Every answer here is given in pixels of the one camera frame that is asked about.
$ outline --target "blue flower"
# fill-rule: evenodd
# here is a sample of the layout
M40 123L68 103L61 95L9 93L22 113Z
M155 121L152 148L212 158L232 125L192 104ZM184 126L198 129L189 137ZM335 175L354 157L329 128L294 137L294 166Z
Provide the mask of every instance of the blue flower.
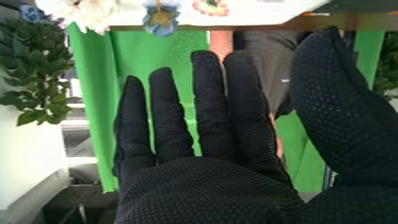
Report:
M176 6L146 6L148 15L143 19L144 30L159 37L171 36L178 30L178 7Z

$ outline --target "flower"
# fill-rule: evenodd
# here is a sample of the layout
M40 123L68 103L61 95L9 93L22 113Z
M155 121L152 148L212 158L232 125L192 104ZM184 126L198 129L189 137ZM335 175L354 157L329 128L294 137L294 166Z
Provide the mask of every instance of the flower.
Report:
M194 9L210 16L228 16L228 2L226 0L194 0Z
M118 13L116 0L36 0L36 3L47 15L56 20L64 19L64 27L75 22L84 33L88 28L105 33L111 17Z
M176 5L148 5L148 15L143 19L144 29L159 37L171 36L178 30L178 6Z

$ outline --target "green leaf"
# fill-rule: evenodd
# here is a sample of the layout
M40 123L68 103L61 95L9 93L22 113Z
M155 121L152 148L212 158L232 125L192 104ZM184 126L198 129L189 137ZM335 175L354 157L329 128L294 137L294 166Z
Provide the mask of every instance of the green leaf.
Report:
M11 36L13 35L13 31L11 31L9 27L4 24L0 24L0 32L2 32L4 36Z
M25 46L25 44L22 43L22 41L17 39L13 39L13 48L15 48L15 54L17 57L29 57L29 47Z
M43 48L47 50L50 50L50 51L56 49L56 42L54 42L54 40L45 40L45 42L43 42Z
M34 65L43 66L49 62L47 56L40 50L34 50L29 55L29 61Z
M11 57L13 56L13 49L9 46L6 46L4 44L0 44L0 54L2 56L6 57Z
M17 71L11 73L11 77L20 78L20 79L29 78L29 71L22 65L18 65Z
M72 83L70 82L59 82L59 85L63 86L64 89L72 88Z
M18 117L18 127L36 121L40 118L40 113L36 111L27 111Z
M72 107L68 107L66 104L49 104L47 108L54 114L64 114L72 112Z
M17 104L20 104L22 103L22 100L20 100L20 98L18 97L15 97L15 96L4 96L2 98L0 98L0 104L2 105L6 105L6 106L9 106L9 105L17 105Z
M22 39L29 39L29 37L31 37L31 32L29 32L27 27L20 27L20 28L18 28L18 36L20 36Z
M45 116L40 117L40 119L38 119L38 125L43 125L43 123L47 122L49 118L50 118L49 115L45 115Z
M18 19L6 19L6 25L9 27L9 30L15 32L17 28L20 27L22 23Z
M66 101L66 95L64 95L64 94L57 94L57 95L54 95L54 96L52 96L52 102L54 102L54 103L59 103L59 102L63 102L63 101Z
M25 86L24 82L18 79L13 78L4 78L4 81L8 82L8 84L15 87L18 86Z
M20 97L20 96L22 96L22 92L18 92L18 91L9 91L4 95L6 95L6 96L11 96L11 97Z
M54 114L52 117L49 117L49 123L50 124L61 124L63 120L66 119L66 114Z
M8 69L17 69L17 61L9 57L0 56L0 64Z

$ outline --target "white flower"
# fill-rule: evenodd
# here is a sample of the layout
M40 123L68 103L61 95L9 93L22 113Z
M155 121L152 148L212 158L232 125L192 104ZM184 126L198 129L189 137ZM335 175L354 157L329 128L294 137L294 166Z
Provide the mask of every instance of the white flower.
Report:
M118 13L116 0L36 0L38 6L54 19L64 19L64 26L77 22L98 33L109 30L111 16Z

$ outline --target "hand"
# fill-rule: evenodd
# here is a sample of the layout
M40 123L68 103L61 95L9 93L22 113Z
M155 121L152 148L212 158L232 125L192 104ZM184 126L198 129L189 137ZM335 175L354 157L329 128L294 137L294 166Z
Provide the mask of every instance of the hand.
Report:
M237 223L248 219L262 223L290 220L287 216L294 217L303 201L276 154L276 131L251 59L244 53L228 56L226 87L217 56L196 53L192 64L203 158L194 157L171 69L159 69L150 77L157 155L150 147L144 88L137 77L127 80L116 119L118 223L159 223L157 218L175 220L162 223L214 223L201 221L203 215L192 209L210 217L249 211Z

